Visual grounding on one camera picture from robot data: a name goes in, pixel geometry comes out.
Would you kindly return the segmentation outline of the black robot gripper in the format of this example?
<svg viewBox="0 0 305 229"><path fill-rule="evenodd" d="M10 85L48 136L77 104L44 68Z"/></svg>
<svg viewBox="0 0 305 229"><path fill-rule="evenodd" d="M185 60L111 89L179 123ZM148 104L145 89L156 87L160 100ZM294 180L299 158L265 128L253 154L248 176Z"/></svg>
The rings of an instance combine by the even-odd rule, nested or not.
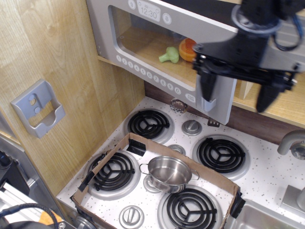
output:
<svg viewBox="0 0 305 229"><path fill-rule="evenodd" d="M295 47L268 45L269 37L239 31L222 42L198 43L193 47L203 98L211 101L218 77L239 79L261 85L256 110L264 112L281 90L290 90L293 79L305 71L305 64L289 56Z"/></svg>

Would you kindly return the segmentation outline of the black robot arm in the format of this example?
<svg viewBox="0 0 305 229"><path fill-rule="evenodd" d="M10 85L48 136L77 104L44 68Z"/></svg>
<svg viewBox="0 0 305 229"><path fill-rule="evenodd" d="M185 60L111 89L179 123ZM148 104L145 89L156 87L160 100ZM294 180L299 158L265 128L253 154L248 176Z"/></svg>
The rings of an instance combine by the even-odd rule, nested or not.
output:
<svg viewBox="0 0 305 229"><path fill-rule="evenodd" d="M303 42L304 30L297 16L303 10L302 0L244 0L233 8L231 18L237 34L223 42L199 43L193 67L200 77L203 98L209 101L218 76L260 84L256 110L264 112L277 96L291 90L295 75L305 66L287 56ZM298 40L285 46L278 42L281 22L290 20Z"/></svg>

